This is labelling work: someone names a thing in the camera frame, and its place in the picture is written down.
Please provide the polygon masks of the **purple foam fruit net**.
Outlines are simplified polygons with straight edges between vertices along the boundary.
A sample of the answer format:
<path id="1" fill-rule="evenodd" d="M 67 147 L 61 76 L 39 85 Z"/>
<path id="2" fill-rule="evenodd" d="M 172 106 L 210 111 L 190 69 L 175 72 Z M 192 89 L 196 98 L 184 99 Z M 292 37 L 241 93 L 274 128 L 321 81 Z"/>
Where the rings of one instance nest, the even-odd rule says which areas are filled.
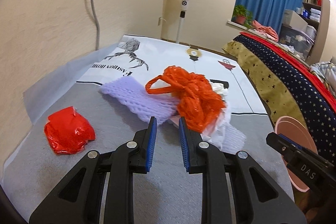
<path id="1" fill-rule="evenodd" d="M 143 122 L 151 117 L 161 125 L 175 116 L 179 99 L 164 94 L 149 94 L 143 85 L 131 76 L 121 77 L 101 86 L 102 94 L 116 98 Z"/>

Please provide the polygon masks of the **wooden bookshelf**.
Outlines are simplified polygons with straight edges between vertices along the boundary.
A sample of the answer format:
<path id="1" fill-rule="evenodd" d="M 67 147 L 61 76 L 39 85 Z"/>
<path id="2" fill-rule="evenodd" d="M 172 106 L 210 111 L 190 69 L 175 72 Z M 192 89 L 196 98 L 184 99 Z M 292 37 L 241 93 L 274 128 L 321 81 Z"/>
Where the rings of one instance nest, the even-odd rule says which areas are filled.
<path id="1" fill-rule="evenodd" d="M 306 60 L 308 64 L 313 64 L 321 61 L 325 47 L 330 19 L 330 1 L 303 0 L 302 6 L 309 13 L 308 17 L 305 17 L 304 19 L 307 21 L 308 25 L 316 29 L 315 43 Z"/>

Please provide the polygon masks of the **grey cardboard box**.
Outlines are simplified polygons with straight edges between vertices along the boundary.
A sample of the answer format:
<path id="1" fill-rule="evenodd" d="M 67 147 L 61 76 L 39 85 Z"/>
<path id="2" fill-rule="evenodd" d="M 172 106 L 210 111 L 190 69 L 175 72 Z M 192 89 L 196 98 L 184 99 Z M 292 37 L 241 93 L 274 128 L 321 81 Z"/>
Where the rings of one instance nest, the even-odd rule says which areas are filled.
<path id="1" fill-rule="evenodd" d="M 307 22 L 294 10 L 284 10 L 282 24 L 302 32 L 305 32 L 307 28 Z"/>

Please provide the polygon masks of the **red crumpled plastic bag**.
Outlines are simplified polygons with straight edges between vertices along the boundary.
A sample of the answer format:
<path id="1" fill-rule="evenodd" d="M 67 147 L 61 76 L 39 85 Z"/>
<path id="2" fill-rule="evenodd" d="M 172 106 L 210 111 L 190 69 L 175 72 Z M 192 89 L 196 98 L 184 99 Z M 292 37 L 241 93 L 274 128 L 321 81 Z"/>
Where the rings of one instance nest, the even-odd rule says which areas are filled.
<path id="1" fill-rule="evenodd" d="M 47 141 L 56 155 L 72 155 L 96 139 L 95 130 L 73 106 L 48 116 L 44 127 Z"/>

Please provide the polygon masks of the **printed grey white mat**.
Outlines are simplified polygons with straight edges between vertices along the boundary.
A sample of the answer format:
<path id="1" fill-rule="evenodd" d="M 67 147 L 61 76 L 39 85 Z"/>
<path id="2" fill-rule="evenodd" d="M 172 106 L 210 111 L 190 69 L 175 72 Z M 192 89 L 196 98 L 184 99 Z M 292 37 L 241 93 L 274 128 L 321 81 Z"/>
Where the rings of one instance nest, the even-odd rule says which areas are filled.
<path id="1" fill-rule="evenodd" d="M 281 186 L 288 196 L 293 190 L 281 156 L 266 145 L 273 126 L 250 80 L 237 63 L 224 66 L 225 57 L 203 51 L 197 61 L 186 47 L 162 40 L 140 37 L 131 61 L 121 44 L 71 61 L 56 69 L 25 91 L 25 107 L 33 127 L 5 163 L 1 185 L 20 215 L 31 213 L 64 175 L 84 156 L 57 155 L 45 136 L 47 118 L 72 106 L 93 127 L 96 138 L 86 150 L 113 151 L 131 140 L 136 131 L 147 127 L 117 99 L 105 96 L 101 84 L 128 75 L 141 84 L 163 73 L 170 65 L 204 75 L 209 80 L 229 84 L 227 102 L 232 111 L 230 129 L 245 134 L 247 151 Z M 177 123 L 159 124 L 153 167 L 146 175 L 134 177 L 136 223 L 199 223 L 201 221 L 202 177 L 186 173 L 183 166 Z"/>

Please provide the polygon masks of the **pink clothes pile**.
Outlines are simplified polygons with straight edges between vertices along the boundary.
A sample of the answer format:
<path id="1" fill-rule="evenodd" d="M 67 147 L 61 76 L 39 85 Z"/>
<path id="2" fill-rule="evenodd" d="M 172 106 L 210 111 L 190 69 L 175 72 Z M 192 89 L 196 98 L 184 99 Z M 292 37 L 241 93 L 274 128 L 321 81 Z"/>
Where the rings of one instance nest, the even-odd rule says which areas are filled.
<path id="1" fill-rule="evenodd" d="M 272 27 L 263 26 L 256 20 L 252 21 L 252 27 L 259 33 L 265 35 L 267 38 L 273 40 L 274 42 L 278 42 L 278 34 Z"/>

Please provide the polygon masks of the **white foam sheet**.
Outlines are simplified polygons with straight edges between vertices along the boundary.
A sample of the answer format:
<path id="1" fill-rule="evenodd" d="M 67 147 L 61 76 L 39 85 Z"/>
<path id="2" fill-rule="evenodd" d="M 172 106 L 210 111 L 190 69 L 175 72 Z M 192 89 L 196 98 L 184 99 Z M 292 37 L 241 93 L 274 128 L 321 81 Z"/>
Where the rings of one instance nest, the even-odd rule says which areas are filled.
<path id="1" fill-rule="evenodd" d="M 222 151 L 230 154 L 235 154 L 236 152 L 242 150 L 246 142 L 246 135 L 236 129 L 231 124 L 226 125 L 225 137 L 222 145 Z"/>

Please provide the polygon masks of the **clear storage bin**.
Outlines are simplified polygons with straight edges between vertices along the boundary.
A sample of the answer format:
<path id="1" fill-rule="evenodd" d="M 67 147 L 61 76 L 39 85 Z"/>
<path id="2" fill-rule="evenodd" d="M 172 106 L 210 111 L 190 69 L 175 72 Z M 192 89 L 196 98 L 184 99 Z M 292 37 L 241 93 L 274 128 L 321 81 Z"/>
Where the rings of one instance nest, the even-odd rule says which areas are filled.
<path id="1" fill-rule="evenodd" d="M 288 50 L 300 59 L 305 61 L 314 46 L 314 40 L 312 40 L 305 32 L 291 28 L 283 24 L 281 26 L 279 37 L 279 43 L 286 46 Z"/>

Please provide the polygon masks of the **orange plastic bag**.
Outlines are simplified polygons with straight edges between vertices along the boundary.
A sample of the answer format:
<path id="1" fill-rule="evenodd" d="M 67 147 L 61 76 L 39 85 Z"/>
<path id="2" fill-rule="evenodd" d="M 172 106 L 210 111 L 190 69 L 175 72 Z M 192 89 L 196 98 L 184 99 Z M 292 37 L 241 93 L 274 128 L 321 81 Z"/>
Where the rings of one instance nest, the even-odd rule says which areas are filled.
<path id="1" fill-rule="evenodd" d="M 177 66 L 167 67 L 163 74 L 145 85 L 149 94 L 170 93 L 179 99 L 177 111 L 189 129 L 202 133 L 226 107 L 204 75 L 189 73 Z"/>

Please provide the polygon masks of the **striped plaid quilt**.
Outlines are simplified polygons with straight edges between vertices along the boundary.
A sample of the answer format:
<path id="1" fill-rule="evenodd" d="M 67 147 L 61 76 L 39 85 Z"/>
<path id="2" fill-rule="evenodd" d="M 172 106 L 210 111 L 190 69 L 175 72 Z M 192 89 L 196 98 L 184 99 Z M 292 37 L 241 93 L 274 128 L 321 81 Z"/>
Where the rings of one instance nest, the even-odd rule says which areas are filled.
<path id="1" fill-rule="evenodd" d="M 310 72 L 318 77 L 318 79 L 324 84 L 324 86 L 335 97 L 336 92 L 336 75 L 335 64 L 331 62 L 320 62 L 312 64 Z"/>

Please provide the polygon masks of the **bed with starry blanket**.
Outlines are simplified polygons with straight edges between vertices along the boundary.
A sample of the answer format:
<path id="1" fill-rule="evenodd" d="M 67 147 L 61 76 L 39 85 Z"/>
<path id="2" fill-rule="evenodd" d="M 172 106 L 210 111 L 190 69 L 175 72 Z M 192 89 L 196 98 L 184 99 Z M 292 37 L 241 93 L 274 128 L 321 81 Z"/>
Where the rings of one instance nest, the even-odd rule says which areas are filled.
<path id="1" fill-rule="evenodd" d="M 298 120 L 318 154 L 335 163 L 335 98 L 317 76 L 278 46 L 247 32 L 225 43 L 223 51 L 252 80 L 272 122 L 282 116 Z"/>

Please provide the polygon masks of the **pink trash bin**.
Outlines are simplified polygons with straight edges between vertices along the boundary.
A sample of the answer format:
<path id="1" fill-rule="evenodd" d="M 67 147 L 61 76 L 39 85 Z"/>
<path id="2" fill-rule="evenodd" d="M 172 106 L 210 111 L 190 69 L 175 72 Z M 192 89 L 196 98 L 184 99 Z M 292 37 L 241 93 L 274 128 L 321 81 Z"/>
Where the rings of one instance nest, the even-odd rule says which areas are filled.
<path id="1" fill-rule="evenodd" d="M 290 116 L 278 118 L 274 131 L 276 134 L 282 134 L 295 143 L 318 153 L 313 138 L 307 129 L 296 119 Z M 291 170 L 287 169 L 291 184 L 300 192 L 307 192 L 309 187 L 304 184 Z"/>

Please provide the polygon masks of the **potted green plant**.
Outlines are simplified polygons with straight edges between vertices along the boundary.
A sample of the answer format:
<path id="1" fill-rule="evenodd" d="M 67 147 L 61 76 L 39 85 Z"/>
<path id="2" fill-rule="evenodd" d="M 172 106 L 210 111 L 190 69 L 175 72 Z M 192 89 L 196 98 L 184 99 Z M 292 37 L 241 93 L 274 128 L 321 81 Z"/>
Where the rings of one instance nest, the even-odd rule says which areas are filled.
<path id="1" fill-rule="evenodd" d="M 252 28 L 253 13 L 246 9 L 244 5 L 236 5 L 232 14 L 232 21 L 246 28 Z"/>

